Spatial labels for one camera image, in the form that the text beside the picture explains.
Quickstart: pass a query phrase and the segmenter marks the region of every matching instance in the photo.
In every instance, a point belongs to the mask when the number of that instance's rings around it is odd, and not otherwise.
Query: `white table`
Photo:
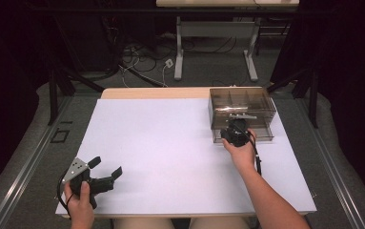
[[[209,88],[109,89],[97,101],[77,157],[101,156],[92,177],[122,166],[114,190],[95,197],[97,218],[253,216],[229,153],[213,144]],[[259,142],[263,177],[301,214],[316,211],[279,114]],[[58,205],[56,214],[67,212]]]
[[[167,8],[252,8],[294,10],[299,0],[157,0],[157,7]],[[248,72],[252,81],[258,77],[253,64],[253,49],[260,25],[260,18],[253,22],[183,22],[176,17],[176,61],[174,79],[182,79],[183,63],[183,36],[207,36],[207,37],[250,37],[250,45],[244,51]]]

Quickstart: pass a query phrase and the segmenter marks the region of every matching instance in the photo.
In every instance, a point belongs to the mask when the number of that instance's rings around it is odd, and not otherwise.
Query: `desk leg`
[[[253,51],[256,38],[258,36],[259,25],[260,25],[260,18],[258,17],[255,19],[255,22],[253,24],[253,34],[251,35],[250,47],[248,50],[244,51],[245,62],[247,63],[248,72],[250,74],[250,79],[252,82],[256,82],[258,80],[256,69],[253,64]]]
[[[175,80],[182,79],[182,62],[183,62],[183,50],[182,50],[182,34],[181,34],[181,18],[176,17],[176,63],[175,63]]]

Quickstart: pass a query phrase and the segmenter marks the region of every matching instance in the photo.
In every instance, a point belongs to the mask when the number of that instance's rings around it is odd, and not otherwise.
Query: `person's arm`
[[[304,218],[255,170],[254,150],[248,143],[234,147],[223,138],[226,150],[247,187],[256,215],[264,229],[310,228]]]
[[[93,209],[90,204],[90,185],[83,181],[80,197],[74,195],[67,182],[64,186],[67,206],[71,215],[71,229],[91,229],[93,225]]]

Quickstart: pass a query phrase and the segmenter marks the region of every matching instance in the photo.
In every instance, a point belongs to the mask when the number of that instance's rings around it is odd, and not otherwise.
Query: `person's hand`
[[[70,183],[64,186],[67,206],[71,215],[71,229],[91,229],[93,225],[93,209],[90,204],[90,185],[83,181],[80,197],[72,193]]]
[[[248,131],[252,134],[251,140],[255,142],[256,134],[253,130],[248,129]],[[243,172],[249,170],[255,170],[254,167],[254,149],[253,145],[248,142],[247,144],[241,147],[235,147],[230,144],[225,138],[222,138],[224,148],[230,153],[232,156],[233,164],[238,172],[242,175]]]

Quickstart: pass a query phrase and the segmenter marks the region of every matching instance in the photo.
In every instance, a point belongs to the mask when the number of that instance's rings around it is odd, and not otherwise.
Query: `clear plastic box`
[[[245,118],[247,128],[256,132],[256,140],[271,141],[270,124],[276,108],[268,92],[261,87],[212,88],[209,115],[213,142],[221,143],[220,130],[226,129],[231,118]]]

